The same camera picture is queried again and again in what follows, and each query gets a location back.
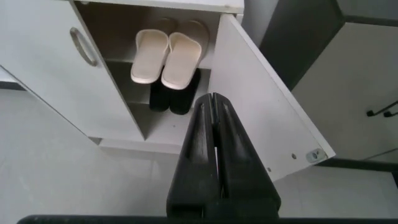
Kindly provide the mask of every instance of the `cabinet door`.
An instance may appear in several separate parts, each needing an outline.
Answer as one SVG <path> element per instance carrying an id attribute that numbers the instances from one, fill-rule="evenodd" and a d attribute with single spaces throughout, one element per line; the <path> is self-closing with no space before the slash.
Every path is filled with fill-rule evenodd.
<path id="1" fill-rule="evenodd" d="M 3 0 L 0 21 L 0 64 L 24 85 L 87 136 L 142 139 L 73 1 Z"/>
<path id="2" fill-rule="evenodd" d="M 229 14 L 221 16 L 209 91 L 232 102 L 272 180 L 335 155 L 239 22 Z M 326 155 L 314 161 L 309 157 L 312 152 Z"/>

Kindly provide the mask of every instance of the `shoe cabinet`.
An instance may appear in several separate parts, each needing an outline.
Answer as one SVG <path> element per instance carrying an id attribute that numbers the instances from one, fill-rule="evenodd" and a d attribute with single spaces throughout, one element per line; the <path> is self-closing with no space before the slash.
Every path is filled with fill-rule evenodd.
<path id="1" fill-rule="evenodd" d="M 101 147 L 180 152 L 191 112 L 152 112 L 149 85 L 130 79 L 135 34 L 171 17 L 208 27 L 195 99 L 232 102 L 272 180 L 335 155 L 241 27 L 243 0 L 4 0 L 0 11 L 0 64 Z"/>

